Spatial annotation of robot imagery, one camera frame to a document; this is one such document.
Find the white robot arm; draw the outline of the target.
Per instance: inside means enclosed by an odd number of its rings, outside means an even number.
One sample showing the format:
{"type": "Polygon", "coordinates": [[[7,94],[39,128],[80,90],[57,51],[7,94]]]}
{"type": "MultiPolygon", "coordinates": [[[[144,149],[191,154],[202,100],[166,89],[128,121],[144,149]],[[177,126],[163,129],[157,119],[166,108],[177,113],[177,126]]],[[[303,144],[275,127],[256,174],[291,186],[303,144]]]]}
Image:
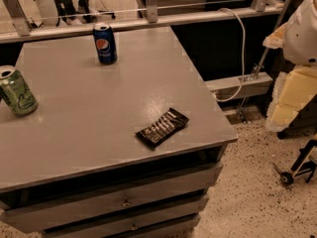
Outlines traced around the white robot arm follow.
{"type": "Polygon", "coordinates": [[[283,56],[294,64],[317,65],[316,0],[303,0],[288,21],[264,39],[269,49],[283,49],[283,56]]]}

